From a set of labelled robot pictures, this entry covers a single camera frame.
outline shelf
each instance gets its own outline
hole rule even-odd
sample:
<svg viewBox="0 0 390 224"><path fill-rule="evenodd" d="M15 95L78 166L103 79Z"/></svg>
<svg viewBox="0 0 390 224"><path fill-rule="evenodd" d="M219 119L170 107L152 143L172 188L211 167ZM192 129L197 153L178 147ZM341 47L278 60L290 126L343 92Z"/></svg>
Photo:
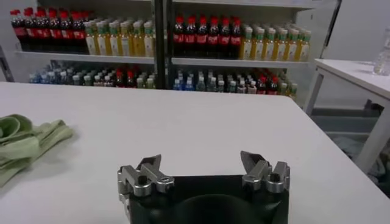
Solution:
<svg viewBox="0 0 390 224"><path fill-rule="evenodd" d="M182 3L200 3L200 4L224 4L224 5L251 5L251 6L268 6L284 7L298 9L314 9L323 0L172 0L173 2Z"/></svg>
<svg viewBox="0 0 390 224"><path fill-rule="evenodd" d="M24 51L16 51L16 54L22 57L34 57L34 58L42 58L47 60L154 64L154 58L147 58L147 57L120 57L120 56L60 54L60 53L44 53L44 52L24 52Z"/></svg>
<svg viewBox="0 0 390 224"><path fill-rule="evenodd" d="M306 68L308 62L290 61L246 61L246 60L222 60L207 58L172 58L174 65L203 65L245 68Z"/></svg>

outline white desk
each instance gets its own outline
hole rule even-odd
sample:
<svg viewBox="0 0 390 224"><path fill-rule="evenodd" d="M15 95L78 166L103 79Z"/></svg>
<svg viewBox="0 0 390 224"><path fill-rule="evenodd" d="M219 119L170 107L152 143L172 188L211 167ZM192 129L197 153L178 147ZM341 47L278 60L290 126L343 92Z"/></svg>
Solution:
<svg viewBox="0 0 390 224"><path fill-rule="evenodd" d="M390 200L287 97L17 83L0 96L0 116L77 133L5 185L2 224L127 223L121 165L161 153L168 175L243 174L240 150L289 164L289 223L390 220Z"/></svg>
<svg viewBox="0 0 390 224"><path fill-rule="evenodd" d="M385 109L371 131L356 165L368 172L390 138L390 77L373 75L373 66L366 61L342 61L316 59L317 71L311 81L308 98L303 110L310 115L313 110L322 80L332 76L346 80L365 90L367 95Z"/></svg>

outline green cloth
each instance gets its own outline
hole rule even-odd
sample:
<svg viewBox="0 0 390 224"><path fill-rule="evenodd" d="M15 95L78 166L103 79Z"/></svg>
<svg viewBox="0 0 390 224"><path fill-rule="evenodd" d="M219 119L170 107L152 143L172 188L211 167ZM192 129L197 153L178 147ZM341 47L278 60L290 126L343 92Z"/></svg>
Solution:
<svg viewBox="0 0 390 224"><path fill-rule="evenodd" d="M0 187L73 131L62 120L33 127L18 114L0 118Z"/></svg>

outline water bottle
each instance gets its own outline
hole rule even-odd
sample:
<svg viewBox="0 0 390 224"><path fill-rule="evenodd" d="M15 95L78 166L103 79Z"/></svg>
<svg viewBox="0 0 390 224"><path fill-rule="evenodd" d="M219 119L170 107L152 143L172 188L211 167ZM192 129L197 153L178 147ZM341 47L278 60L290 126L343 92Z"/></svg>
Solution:
<svg viewBox="0 0 390 224"><path fill-rule="evenodd" d="M390 74L390 46L385 46L374 63L374 74Z"/></svg>

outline cola bottle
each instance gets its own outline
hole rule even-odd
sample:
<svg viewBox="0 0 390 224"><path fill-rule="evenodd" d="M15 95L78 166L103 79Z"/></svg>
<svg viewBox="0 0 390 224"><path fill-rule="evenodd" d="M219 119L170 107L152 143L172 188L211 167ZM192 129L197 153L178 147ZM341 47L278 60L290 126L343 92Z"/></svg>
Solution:
<svg viewBox="0 0 390 224"><path fill-rule="evenodd" d="M239 49L241 48L241 21L234 18L232 37L230 38L230 58L238 59Z"/></svg>
<svg viewBox="0 0 390 224"><path fill-rule="evenodd" d="M198 57L206 56L207 44L207 20L206 17L201 16L199 28L196 34L196 52Z"/></svg>
<svg viewBox="0 0 390 224"><path fill-rule="evenodd" d="M210 28L207 36L207 57L217 58L218 57L218 19L217 17L211 17Z"/></svg>
<svg viewBox="0 0 390 224"><path fill-rule="evenodd" d="M55 9L49 11L49 30L52 38L52 50L56 52L64 51L64 48L62 47L63 40L60 28L60 18L58 18Z"/></svg>
<svg viewBox="0 0 390 224"><path fill-rule="evenodd" d="M230 43L230 28L229 19L224 18L222 20L222 27L219 33L219 58L229 58L229 43Z"/></svg>
<svg viewBox="0 0 390 224"><path fill-rule="evenodd" d="M196 25L195 16L188 18L188 24L184 34L184 51L185 55L189 57L195 56L195 36L196 36Z"/></svg>
<svg viewBox="0 0 390 224"><path fill-rule="evenodd" d="M184 51L184 24L183 17L176 16L176 24L173 30L173 54L183 56Z"/></svg>
<svg viewBox="0 0 390 224"><path fill-rule="evenodd" d="M20 11L18 9L12 10L11 14L11 26L15 32L16 37L19 39L21 48L23 51L28 51L29 47L29 35L24 27L24 20L20 17Z"/></svg>

